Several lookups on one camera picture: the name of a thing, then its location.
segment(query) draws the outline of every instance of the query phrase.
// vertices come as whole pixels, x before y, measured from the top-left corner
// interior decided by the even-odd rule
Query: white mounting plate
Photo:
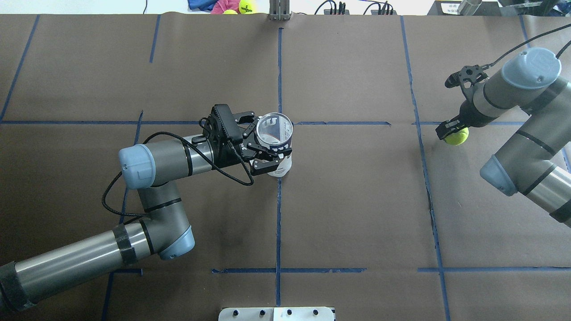
[[[218,315],[218,321],[335,321],[335,313],[328,307],[225,308]]]

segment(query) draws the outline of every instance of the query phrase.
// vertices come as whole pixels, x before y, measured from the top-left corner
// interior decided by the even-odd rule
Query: black band
[[[536,188],[537,185],[539,185],[539,183],[541,183],[542,180],[544,180],[549,174],[551,174],[552,171],[554,171],[557,168],[557,166],[555,166],[555,164],[551,165],[551,167],[549,167],[543,174],[541,174],[540,177],[538,177],[535,182],[533,182],[533,184],[531,184],[528,189],[526,189],[525,191],[522,192],[522,194],[524,195],[528,195],[534,188]]]
[[[151,235],[148,234],[147,225],[144,223],[144,220],[139,221],[141,223],[141,227],[143,228],[144,236],[147,238],[148,250],[151,252],[151,255],[155,254],[155,249],[152,246],[151,242]]]
[[[22,288],[22,284],[16,273],[16,263],[10,262],[0,267],[0,290],[6,307],[13,311],[23,311],[33,307],[28,294]]]
[[[546,143],[544,143],[542,140],[540,140],[539,138],[533,136],[530,133],[526,133],[524,131],[522,131],[521,129],[516,131],[516,134],[520,134],[523,137],[529,139],[530,141],[538,144],[541,148],[543,148],[544,150],[546,150],[548,153],[551,154],[551,156],[555,156],[555,154],[557,154],[556,151],[553,150],[553,148],[549,147],[549,145],[547,145]]]
[[[522,106],[521,109],[531,115],[537,111],[542,110],[545,106],[549,105],[561,92],[563,89],[567,87],[567,81],[562,78],[555,79],[549,87],[547,87],[541,95],[537,96],[534,100],[528,103],[525,106]]]
[[[192,175],[192,157],[190,156],[190,149],[188,146],[184,146],[184,153],[186,154],[186,162],[188,163],[188,176]]]
[[[558,210],[549,214],[552,218],[556,219],[559,223],[564,223],[571,219],[571,200],[563,204]]]
[[[495,108],[501,109],[501,110],[508,110],[508,109],[512,109],[512,108],[513,108],[513,106],[512,106],[512,107],[506,107],[506,108],[504,108],[504,107],[501,107],[501,106],[498,106],[498,105],[494,104],[494,103],[488,98],[488,95],[486,95],[486,85],[484,85],[484,90],[483,90],[483,92],[484,92],[484,98],[486,99],[486,101],[488,102],[488,104],[494,106]]]
[[[137,255],[135,254],[135,249],[131,246],[131,241],[129,240],[129,234],[125,229],[125,225],[119,224],[113,228],[113,235],[115,235],[115,241],[119,247],[119,252],[123,258],[124,264],[134,264],[137,262]]]
[[[157,205],[157,206],[145,208],[145,209],[144,209],[144,212],[145,212],[145,213],[150,213],[150,212],[152,212],[152,211],[156,211],[156,210],[158,210],[158,209],[160,209],[160,208],[167,207],[167,206],[169,206],[169,205],[173,205],[173,204],[176,204],[176,203],[178,203],[178,202],[182,202],[182,200],[181,200],[180,198],[173,199],[173,200],[169,200],[168,202],[164,202],[164,203],[159,204],[159,205]]]

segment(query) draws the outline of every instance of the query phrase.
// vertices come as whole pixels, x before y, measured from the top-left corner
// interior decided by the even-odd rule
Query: white label
[[[445,14],[460,14],[458,12],[459,3],[441,3],[440,5],[442,6],[442,12]]]

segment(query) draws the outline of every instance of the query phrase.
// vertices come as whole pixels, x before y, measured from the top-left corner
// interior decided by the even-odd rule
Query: pink object
[[[214,5],[211,14],[222,14],[226,10],[234,10],[238,12],[238,5],[240,4],[240,0],[218,0],[218,2]]]

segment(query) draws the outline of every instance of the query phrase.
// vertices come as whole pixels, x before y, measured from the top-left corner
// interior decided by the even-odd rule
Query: white can
[[[262,117],[256,125],[256,136],[260,145],[273,151],[291,148],[293,136],[293,123],[287,116],[281,113],[269,113]],[[268,175],[283,177],[291,168],[291,154],[284,156],[279,154],[280,165],[278,169],[269,172]]]

